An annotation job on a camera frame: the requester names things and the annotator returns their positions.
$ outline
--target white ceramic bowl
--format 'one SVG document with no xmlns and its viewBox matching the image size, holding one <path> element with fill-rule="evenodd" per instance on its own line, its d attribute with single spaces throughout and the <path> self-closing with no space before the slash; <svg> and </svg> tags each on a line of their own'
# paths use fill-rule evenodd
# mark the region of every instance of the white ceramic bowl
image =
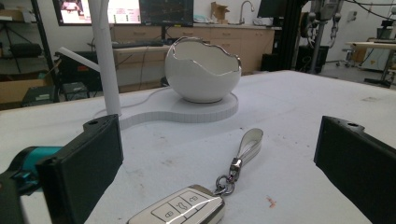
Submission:
<svg viewBox="0 0 396 224">
<path fill-rule="evenodd" d="M 169 85 L 185 100 L 213 103 L 229 94 L 241 77 L 241 62 L 198 37 L 181 37 L 165 59 Z"/>
</svg>

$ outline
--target white pole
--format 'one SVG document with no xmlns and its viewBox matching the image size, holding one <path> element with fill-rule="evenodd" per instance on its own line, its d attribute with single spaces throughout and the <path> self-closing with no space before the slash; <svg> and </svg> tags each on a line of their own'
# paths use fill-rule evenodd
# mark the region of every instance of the white pole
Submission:
<svg viewBox="0 0 396 224">
<path fill-rule="evenodd" d="M 116 66 L 111 47 L 110 30 L 108 26 L 108 0 L 88 0 L 90 4 L 93 36 L 100 67 L 106 112 L 121 116 L 119 89 L 116 77 Z"/>
</svg>

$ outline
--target faucet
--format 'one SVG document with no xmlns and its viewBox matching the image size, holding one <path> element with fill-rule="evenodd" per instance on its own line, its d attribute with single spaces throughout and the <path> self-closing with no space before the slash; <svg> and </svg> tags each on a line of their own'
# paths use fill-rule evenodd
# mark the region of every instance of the faucet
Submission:
<svg viewBox="0 0 396 224">
<path fill-rule="evenodd" d="M 241 6 L 241 17 L 239 18 L 239 24 L 244 24 L 244 23 L 245 23 L 245 18 L 242 18 L 242 9 L 244 9 L 244 4 L 245 4 L 245 3 L 250 3 L 251 11 L 254 12 L 254 6 L 253 6 L 253 4 L 251 4 L 250 1 L 245 1 L 245 2 L 243 2 L 243 3 L 242 3 L 242 6 Z"/>
</svg>

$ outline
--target silver key fob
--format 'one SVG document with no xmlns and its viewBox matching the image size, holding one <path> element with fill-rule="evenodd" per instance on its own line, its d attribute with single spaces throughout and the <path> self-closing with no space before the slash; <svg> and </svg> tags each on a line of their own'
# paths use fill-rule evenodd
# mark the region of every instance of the silver key fob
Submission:
<svg viewBox="0 0 396 224">
<path fill-rule="evenodd" d="M 216 224 L 224 216 L 224 210 L 220 196 L 193 185 L 146 208 L 129 219 L 128 224 Z"/>
</svg>

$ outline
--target screw hole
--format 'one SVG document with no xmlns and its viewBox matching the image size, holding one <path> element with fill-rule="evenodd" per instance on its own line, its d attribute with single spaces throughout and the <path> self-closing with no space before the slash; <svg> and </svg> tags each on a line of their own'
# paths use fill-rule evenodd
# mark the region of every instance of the screw hole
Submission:
<svg viewBox="0 0 396 224">
<path fill-rule="evenodd" d="M 352 126 L 352 127 L 359 127 L 359 125 L 356 123 L 348 123 L 347 125 Z"/>
<path fill-rule="evenodd" d="M 89 122 L 88 124 L 93 125 L 93 124 L 97 124 L 97 123 L 98 123 L 98 121 L 94 120 L 94 121 Z"/>
</svg>

